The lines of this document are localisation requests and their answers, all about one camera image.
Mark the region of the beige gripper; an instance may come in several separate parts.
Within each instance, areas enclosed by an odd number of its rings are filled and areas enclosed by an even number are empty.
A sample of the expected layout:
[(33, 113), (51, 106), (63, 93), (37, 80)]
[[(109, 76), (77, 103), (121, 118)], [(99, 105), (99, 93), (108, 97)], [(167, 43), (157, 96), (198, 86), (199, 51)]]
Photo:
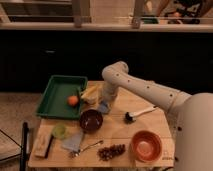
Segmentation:
[(118, 86), (104, 82), (101, 90), (102, 100), (107, 103), (113, 103), (117, 98), (118, 89)]

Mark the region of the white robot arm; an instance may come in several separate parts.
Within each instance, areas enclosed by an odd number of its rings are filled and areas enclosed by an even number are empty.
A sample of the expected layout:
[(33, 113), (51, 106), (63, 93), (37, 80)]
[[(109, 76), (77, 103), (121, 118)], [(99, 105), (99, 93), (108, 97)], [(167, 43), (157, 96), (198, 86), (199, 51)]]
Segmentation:
[(213, 171), (213, 93), (188, 94), (128, 74), (119, 61), (102, 70), (105, 102), (122, 87), (170, 114), (177, 114), (174, 171)]

